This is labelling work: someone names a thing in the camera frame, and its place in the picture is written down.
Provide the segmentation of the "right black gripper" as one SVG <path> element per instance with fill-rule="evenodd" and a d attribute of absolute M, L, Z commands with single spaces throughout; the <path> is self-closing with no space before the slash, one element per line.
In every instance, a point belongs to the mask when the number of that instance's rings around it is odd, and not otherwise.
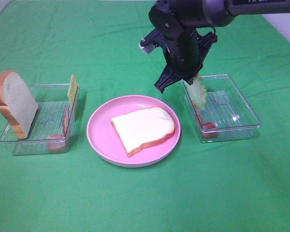
<path fill-rule="evenodd" d="M 216 31 L 200 35 L 195 28 L 187 28 L 177 38 L 165 38 L 168 52 L 166 66 L 154 84 L 163 93 L 165 88 L 182 80 L 192 85 L 201 79 L 200 70 L 212 46 L 218 41 Z"/>

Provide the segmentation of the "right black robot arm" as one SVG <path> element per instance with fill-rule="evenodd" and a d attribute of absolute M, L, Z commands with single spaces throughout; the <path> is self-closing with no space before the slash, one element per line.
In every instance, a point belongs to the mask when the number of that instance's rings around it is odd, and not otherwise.
<path fill-rule="evenodd" d="M 224 27 L 239 15 L 290 13 L 290 0 L 158 0 L 149 11 L 154 29 L 139 43 L 147 54 L 161 47 L 166 60 L 155 88 L 184 80 L 189 85 L 203 67 L 215 32 L 202 36 L 198 28 Z"/>

